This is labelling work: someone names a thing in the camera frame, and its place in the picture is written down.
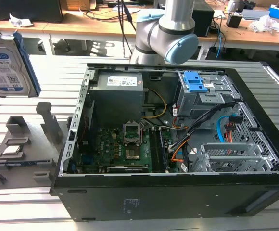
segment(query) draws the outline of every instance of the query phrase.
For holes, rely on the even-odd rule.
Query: black speaker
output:
[[[60,23],[67,11],[67,0],[0,0],[0,20],[8,20],[9,13],[32,22]]]

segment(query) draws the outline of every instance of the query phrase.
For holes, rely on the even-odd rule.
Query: motherboard chip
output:
[[[140,159],[140,149],[137,146],[127,146],[126,147],[126,160],[139,160]]]

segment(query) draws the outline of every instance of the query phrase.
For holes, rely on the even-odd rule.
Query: yellow wire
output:
[[[152,116],[143,116],[142,118],[144,118],[144,119],[154,119],[154,118],[159,118],[160,116],[163,116],[164,114],[165,114],[165,112],[166,112],[166,102],[165,102],[165,99],[159,94],[159,93],[157,93],[155,90],[153,90],[153,89],[150,89],[150,88],[148,88],[148,90],[151,90],[151,91],[153,91],[157,96],[159,96],[160,97],[160,99],[163,101],[163,103],[164,103],[164,109],[163,109],[163,111],[160,113],[160,114],[158,114],[158,115],[152,115]]]

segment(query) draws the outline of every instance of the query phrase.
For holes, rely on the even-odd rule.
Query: orange cable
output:
[[[181,147],[183,147],[183,145],[186,143],[186,142],[188,142],[190,139],[188,138],[186,141],[184,141],[177,149],[176,149],[176,151],[174,152],[174,154],[173,154],[173,156],[172,156],[172,159],[171,159],[171,161],[173,162],[173,161],[179,161],[179,162],[182,162],[183,160],[180,160],[180,159],[175,159],[175,156],[176,156],[176,154],[177,154],[177,152],[180,150],[180,148]]]

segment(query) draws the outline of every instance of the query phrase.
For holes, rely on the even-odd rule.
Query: aluminum extrusion table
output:
[[[27,122],[42,122],[36,113],[40,101],[52,104],[58,120],[66,120],[75,109],[87,63],[127,64],[125,58],[32,55],[31,62],[41,84],[39,98],[0,98],[0,143],[11,115],[23,115]],[[197,67],[235,68],[279,129],[279,76],[259,62],[189,61]],[[58,197],[49,187],[0,190],[0,230],[273,230],[279,231],[279,201],[253,217],[192,218],[173,220],[133,220],[74,223]]]

